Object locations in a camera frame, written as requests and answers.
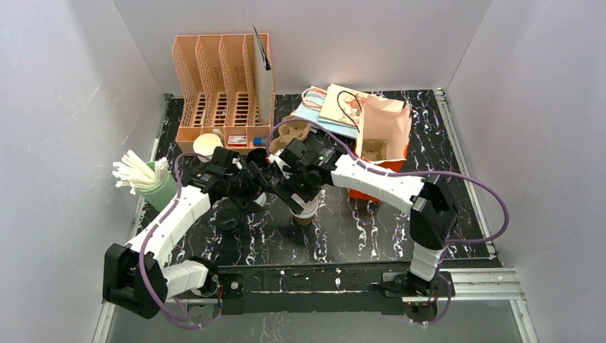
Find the black table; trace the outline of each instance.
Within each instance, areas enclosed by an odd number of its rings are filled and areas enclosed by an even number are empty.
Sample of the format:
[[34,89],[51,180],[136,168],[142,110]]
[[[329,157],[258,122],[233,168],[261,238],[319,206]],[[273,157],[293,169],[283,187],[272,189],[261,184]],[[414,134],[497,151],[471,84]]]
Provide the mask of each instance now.
[[[459,172],[455,153],[442,123],[433,91],[385,91],[374,94],[410,103],[413,115],[411,141],[402,171],[449,170]],[[294,111],[300,95],[276,96],[275,122]],[[181,150],[175,143],[183,99],[171,99],[164,120],[156,158],[172,161]],[[197,159],[184,160],[192,168]],[[450,181],[460,208],[457,228],[451,238],[475,239],[482,230],[462,181]],[[206,257],[219,265],[322,264],[388,262],[412,259],[413,241],[409,220],[389,204],[350,199],[346,189],[327,186],[321,192],[316,219],[300,225],[288,207],[270,195],[266,211],[248,217],[248,229],[239,235],[222,235],[214,228],[215,212],[204,215],[187,232],[172,252],[170,263],[191,255]],[[158,212],[145,205],[141,229]],[[484,244],[449,247],[448,257],[487,258]]]

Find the white panel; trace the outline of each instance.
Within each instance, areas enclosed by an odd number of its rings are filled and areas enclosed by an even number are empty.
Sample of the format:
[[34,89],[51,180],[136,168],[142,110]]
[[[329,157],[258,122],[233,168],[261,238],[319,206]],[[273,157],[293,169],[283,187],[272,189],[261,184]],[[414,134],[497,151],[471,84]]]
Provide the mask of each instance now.
[[269,33],[279,93],[446,86],[492,0],[114,0],[165,93],[177,34]]
[[[541,342],[606,335],[606,3],[497,0],[447,90],[474,176],[511,210],[495,245]],[[495,232],[502,215],[483,194]]]
[[0,1],[0,342],[90,342],[164,98],[111,0]]

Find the paper bag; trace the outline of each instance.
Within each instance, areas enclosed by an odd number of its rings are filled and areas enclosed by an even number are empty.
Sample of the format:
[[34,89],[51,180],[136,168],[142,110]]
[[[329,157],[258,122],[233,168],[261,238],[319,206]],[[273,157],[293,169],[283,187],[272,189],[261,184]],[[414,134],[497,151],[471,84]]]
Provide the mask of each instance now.
[[[410,105],[404,108],[403,101],[369,96],[362,106],[358,138],[354,153],[364,160],[399,172],[406,161],[412,118]],[[357,199],[372,200],[361,192],[350,189],[349,196]]]

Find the purple cable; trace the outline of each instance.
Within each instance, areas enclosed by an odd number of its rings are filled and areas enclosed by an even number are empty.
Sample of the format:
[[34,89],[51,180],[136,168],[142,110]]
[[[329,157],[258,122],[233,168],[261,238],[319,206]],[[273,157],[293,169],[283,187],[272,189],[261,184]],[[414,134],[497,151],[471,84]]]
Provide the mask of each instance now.
[[[201,154],[196,154],[194,152],[191,152],[191,153],[184,152],[184,153],[180,154],[179,156],[177,156],[177,158],[174,160],[174,165],[173,165],[174,175],[177,178],[177,195],[173,199],[173,202],[172,202],[171,206],[169,207],[168,211],[166,213],[164,213],[164,215],[162,217],[160,217],[160,219],[158,221],[160,224],[164,220],[166,220],[166,218],[168,218],[168,216],[174,211],[174,209],[177,207],[177,204],[179,203],[179,200],[181,199],[181,190],[182,190],[183,185],[182,185],[182,180],[181,180],[181,174],[179,173],[179,163],[180,163],[181,159],[183,158],[183,156],[197,156],[197,157],[202,157],[202,158],[208,160],[207,156],[204,156]],[[152,287],[152,283],[149,281],[149,278],[147,276],[147,271],[145,270],[144,253],[145,253],[145,248],[147,248],[147,244],[149,243],[149,240],[151,239],[151,237],[153,236],[153,234],[157,228],[158,228],[158,224],[155,224],[149,230],[149,232],[145,236],[145,239],[143,240],[143,243],[141,244],[141,251],[139,252],[139,272],[141,273],[141,278],[143,279],[145,288],[147,289],[149,295],[154,300],[154,302],[160,307],[164,316],[167,319],[169,319],[169,322],[171,322],[172,324],[174,324],[178,327],[181,327],[182,329],[198,329],[198,328],[200,328],[199,325],[188,326],[185,324],[176,323],[176,322],[186,322],[187,320],[189,320],[189,315],[187,314],[187,310],[184,308],[181,301],[177,297],[174,297],[173,298],[174,302],[177,303],[177,306],[183,312],[183,315],[179,316],[178,314],[173,313],[173,311],[171,311],[165,305],[165,303],[162,302],[160,297],[158,297],[158,294],[156,293],[155,289]]]
[[442,318],[444,318],[444,316],[446,315],[446,312],[448,312],[448,309],[450,308],[450,301],[452,300],[452,291],[450,290],[450,282],[442,274],[438,274],[437,276],[440,279],[444,280],[444,282],[446,282],[446,288],[448,288],[448,299],[446,299],[446,306],[444,306],[444,309],[442,310],[442,313],[440,313],[439,316],[437,316],[434,320],[431,320],[431,321],[427,322],[428,324],[435,324],[439,320],[441,320]]
[[345,148],[345,151],[347,151],[347,154],[349,155],[349,157],[351,157],[359,166],[361,166],[362,168],[366,169],[367,171],[374,173],[374,174],[378,174],[378,175],[385,175],[386,177],[425,177],[427,175],[442,175],[444,177],[457,177],[459,179],[464,179],[465,181],[471,182],[473,184],[476,184],[480,187],[482,187],[483,189],[486,189],[486,191],[488,191],[490,194],[492,194],[495,199],[499,202],[499,205],[501,205],[501,208],[503,209],[503,225],[501,227],[501,229],[496,233],[493,234],[492,236],[486,237],[486,238],[481,238],[481,239],[449,239],[447,241],[448,244],[455,244],[455,243],[463,243],[463,244],[481,244],[481,243],[486,243],[486,242],[490,242],[493,239],[499,238],[502,234],[505,233],[505,230],[507,230],[507,227],[510,224],[510,211],[507,208],[507,205],[505,204],[505,201],[503,200],[503,198],[497,193],[497,191],[495,191],[492,187],[488,186],[487,184],[485,184],[484,182],[478,181],[476,179],[473,179],[472,177],[469,177],[467,175],[463,175],[463,174],[459,174],[459,173],[455,173],[453,171],[408,171],[408,172],[402,172],[402,173],[395,173],[395,172],[385,172],[385,171],[380,171],[380,170],[376,170],[373,168],[369,168],[361,159],[358,159],[356,157],[356,155],[352,152],[352,150],[347,146],[347,144],[345,144],[341,139],[338,139],[337,136],[335,136],[332,132],[326,130],[322,125],[311,121],[311,120],[307,120],[304,118],[298,118],[298,119],[288,119],[285,121],[282,121],[278,124],[276,124],[276,126],[274,126],[272,128],[272,130],[269,132],[269,137],[267,137],[267,145],[266,145],[266,150],[267,150],[267,156],[269,156],[269,144],[272,142],[272,137],[274,135],[274,132],[282,125],[290,122],[290,121],[305,121],[307,123],[310,123],[311,125],[317,127],[318,129],[321,129],[322,131],[324,131],[326,134],[328,134],[328,136],[332,139],[334,139],[335,142],[337,142],[339,145],[343,146],[343,148]]

